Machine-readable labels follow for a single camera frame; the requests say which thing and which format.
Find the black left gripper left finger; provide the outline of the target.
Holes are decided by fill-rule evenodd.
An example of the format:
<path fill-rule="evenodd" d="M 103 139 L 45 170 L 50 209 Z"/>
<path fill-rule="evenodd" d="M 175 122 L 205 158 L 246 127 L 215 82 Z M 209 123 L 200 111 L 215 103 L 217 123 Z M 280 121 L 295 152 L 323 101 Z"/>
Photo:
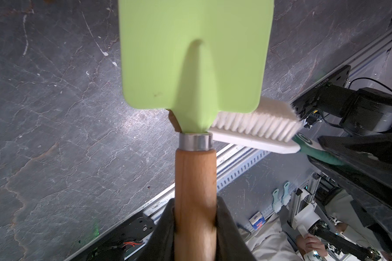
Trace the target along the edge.
<path fill-rule="evenodd" d="M 174 260 L 174 216 L 175 199 L 168 201 L 164 212 L 156 225 L 146 247 L 137 261 L 173 261 Z"/>

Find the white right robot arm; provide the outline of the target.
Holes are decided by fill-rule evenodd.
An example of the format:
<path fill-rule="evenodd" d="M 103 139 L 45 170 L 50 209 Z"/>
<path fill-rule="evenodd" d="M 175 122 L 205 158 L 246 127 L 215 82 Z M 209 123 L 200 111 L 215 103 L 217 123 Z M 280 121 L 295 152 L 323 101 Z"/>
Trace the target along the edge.
<path fill-rule="evenodd" d="M 292 106 L 305 120 L 314 113 L 340 119 L 346 137 L 321 136 L 319 144 L 340 165 L 317 156 L 310 162 L 340 183 L 371 213 L 383 207 L 392 212 L 392 91 L 352 90 L 346 65 L 294 100 Z"/>

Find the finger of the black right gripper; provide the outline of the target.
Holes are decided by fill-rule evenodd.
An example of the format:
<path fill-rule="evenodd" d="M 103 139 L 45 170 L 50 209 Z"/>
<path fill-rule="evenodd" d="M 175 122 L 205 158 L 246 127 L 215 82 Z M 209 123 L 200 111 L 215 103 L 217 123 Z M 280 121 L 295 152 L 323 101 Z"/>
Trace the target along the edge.
<path fill-rule="evenodd" d="M 341 161 L 311 164 L 339 183 L 372 214 L 392 214 L 392 133 L 364 137 L 319 137 L 323 149 Z"/>

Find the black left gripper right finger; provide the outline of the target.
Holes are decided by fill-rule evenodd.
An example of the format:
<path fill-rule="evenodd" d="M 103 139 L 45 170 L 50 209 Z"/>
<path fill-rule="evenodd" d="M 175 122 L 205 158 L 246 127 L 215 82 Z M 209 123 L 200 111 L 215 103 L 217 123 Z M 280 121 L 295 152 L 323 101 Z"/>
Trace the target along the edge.
<path fill-rule="evenodd" d="M 255 261 L 224 202 L 217 197 L 216 211 L 217 246 L 216 261 Z"/>

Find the green trowel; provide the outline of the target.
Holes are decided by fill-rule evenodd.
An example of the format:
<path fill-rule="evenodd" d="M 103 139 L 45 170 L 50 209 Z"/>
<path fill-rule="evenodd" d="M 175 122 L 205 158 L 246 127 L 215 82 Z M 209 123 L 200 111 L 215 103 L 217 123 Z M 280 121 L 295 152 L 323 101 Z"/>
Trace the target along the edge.
<path fill-rule="evenodd" d="M 136 109 L 171 110 L 174 261 L 213 261 L 217 163 L 209 128 L 219 112 L 259 104 L 273 1 L 119 1 L 122 86 Z"/>

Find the white cleaning brush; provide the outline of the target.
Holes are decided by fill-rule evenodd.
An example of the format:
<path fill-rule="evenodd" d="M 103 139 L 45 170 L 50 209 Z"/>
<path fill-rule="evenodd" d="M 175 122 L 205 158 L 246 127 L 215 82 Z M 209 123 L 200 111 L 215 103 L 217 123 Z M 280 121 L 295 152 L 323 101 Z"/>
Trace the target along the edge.
<path fill-rule="evenodd" d="M 304 153 L 327 164 L 344 163 L 299 131 L 303 127 L 291 104 L 266 97 L 251 113 L 219 112 L 209 131 L 213 140 L 278 154 Z"/>

